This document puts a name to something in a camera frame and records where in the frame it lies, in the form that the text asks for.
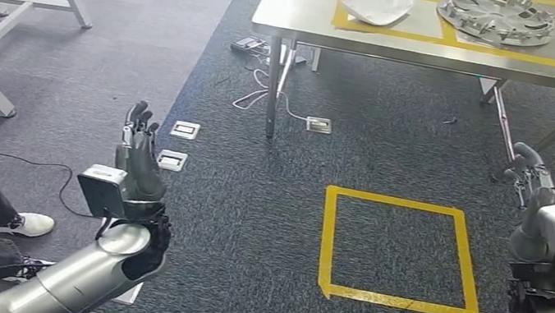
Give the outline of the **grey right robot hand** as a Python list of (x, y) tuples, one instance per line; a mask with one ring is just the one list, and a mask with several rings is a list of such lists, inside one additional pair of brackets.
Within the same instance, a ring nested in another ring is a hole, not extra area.
[(555, 184), (542, 156), (523, 142), (513, 144), (512, 161), (500, 178), (510, 182), (522, 211), (521, 221), (509, 237), (509, 252), (521, 262), (543, 262), (553, 256), (541, 231), (537, 213), (555, 205)]

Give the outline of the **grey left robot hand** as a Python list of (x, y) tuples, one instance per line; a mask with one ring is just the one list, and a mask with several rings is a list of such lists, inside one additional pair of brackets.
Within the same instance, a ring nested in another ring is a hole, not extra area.
[(125, 184), (130, 200), (159, 202), (167, 188), (154, 157), (159, 123), (150, 121), (153, 113), (148, 105), (141, 100), (128, 110), (122, 142), (116, 148), (115, 167), (127, 173)]

